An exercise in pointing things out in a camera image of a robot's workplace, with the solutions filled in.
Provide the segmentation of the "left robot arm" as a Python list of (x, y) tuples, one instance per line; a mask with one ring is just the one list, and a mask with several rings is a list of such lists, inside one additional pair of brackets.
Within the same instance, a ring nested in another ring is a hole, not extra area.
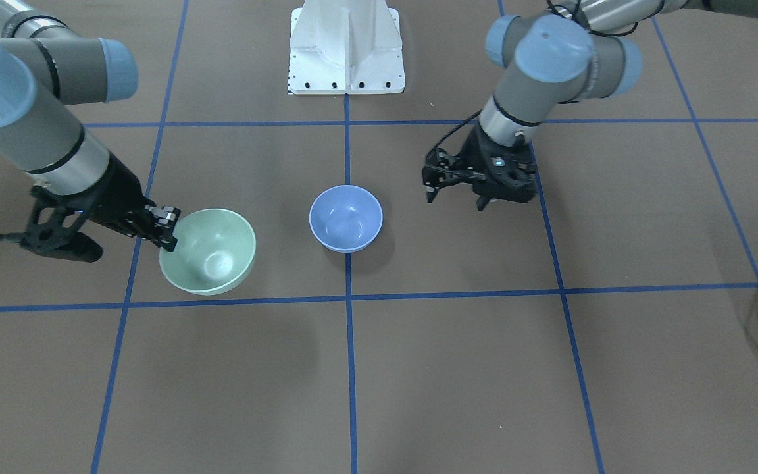
[(476, 208), (526, 203), (538, 194), (532, 138), (560, 104), (631, 90), (643, 72), (628, 39), (641, 21), (697, 9), (758, 19), (758, 1), (549, 1), (544, 12), (506, 15), (488, 30), (486, 51), (503, 75), (458, 153), (434, 145), (421, 177), (428, 202), (446, 187), (469, 185)]

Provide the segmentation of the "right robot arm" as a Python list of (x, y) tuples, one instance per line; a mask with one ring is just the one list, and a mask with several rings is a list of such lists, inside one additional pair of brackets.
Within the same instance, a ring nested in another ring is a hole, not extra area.
[(146, 197), (138, 177), (70, 111), (138, 90), (138, 64), (118, 40), (84, 37), (23, 1), (0, 1), (0, 156), (33, 180), (21, 233), (0, 234), (36, 255), (94, 262), (102, 247), (82, 233), (88, 221), (177, 245), (180, 210)]

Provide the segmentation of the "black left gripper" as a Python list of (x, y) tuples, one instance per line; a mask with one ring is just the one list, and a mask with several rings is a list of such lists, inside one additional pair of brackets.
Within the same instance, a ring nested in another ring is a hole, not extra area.
[(493, 200), (526, 203), (538, 194), (536, 160), (530, 146), (520, 139), (517, 146), (505, 147), (493, 141), (480, 125), (472, 127), (456, 154), (440, 147), (451, 132), (430, 148), (422, 168), (427, 203), (434, 202), (445, 187), (470, 185), (476, 198), (476, 210), (484, 212)]

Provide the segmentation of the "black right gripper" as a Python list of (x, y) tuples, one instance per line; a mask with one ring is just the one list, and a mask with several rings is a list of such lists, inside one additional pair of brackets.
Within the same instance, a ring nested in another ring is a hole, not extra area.
[(102, 247), (81, 232), (88, 220), (127, 237), (150, 241), (174, 252), (174, 229), (180, 218), (176, 207), (159, 207), (146, 198), (138, 177), (114, 155), (97, 183), (86, 191), (63, 196), (35, 185), (34, 206), (20, 239), (20, 247), (59, 260), (96, 262)]

